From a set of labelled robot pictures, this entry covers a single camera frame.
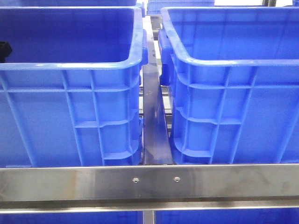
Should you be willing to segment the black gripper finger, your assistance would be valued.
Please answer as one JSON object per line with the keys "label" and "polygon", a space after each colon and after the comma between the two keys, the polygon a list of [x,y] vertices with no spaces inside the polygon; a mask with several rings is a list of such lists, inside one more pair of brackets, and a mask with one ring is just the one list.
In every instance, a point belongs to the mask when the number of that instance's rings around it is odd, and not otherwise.
{"label": "black gripper finger", "polygon": [[0,41],[0,62],[5,62],[12,53],[12,47],[7,41]]}

